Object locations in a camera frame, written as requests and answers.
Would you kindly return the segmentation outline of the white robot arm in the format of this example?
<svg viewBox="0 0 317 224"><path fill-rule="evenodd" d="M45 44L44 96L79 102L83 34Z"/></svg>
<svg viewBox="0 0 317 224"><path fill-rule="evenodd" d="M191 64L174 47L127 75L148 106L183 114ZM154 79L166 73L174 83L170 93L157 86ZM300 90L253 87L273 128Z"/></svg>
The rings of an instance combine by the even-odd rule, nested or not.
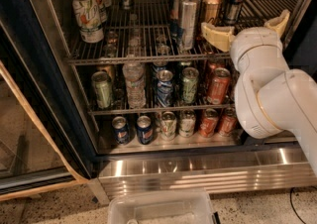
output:
<svg viewBox="0 0 317 224"><path fill-rule="evenodd" d="M280 40L288 10L261 27L239 34L232 27L201 24L202 37L230 54L239 78L235 106L243 129L256 139L291 132L317 174L317 83L301 69L291 69Z"/></svg>

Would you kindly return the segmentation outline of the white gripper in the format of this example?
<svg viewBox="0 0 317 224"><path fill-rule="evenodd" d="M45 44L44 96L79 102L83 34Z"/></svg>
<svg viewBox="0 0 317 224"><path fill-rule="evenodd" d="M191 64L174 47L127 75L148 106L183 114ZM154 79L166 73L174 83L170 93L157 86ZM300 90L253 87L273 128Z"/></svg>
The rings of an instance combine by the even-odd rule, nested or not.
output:
<svg viewBox="0 0 317 224"><path fill-rule="evenodd" d="M230 51L234 67L240 75L262 69L269 76L279 75L289 70L280 40L289 17L290 11L284 9L278 17L266 21L264 27L245 29L236 38L234 27L219 27L206 22L201 24L201 33L216 49L225 53Z"/></svg>

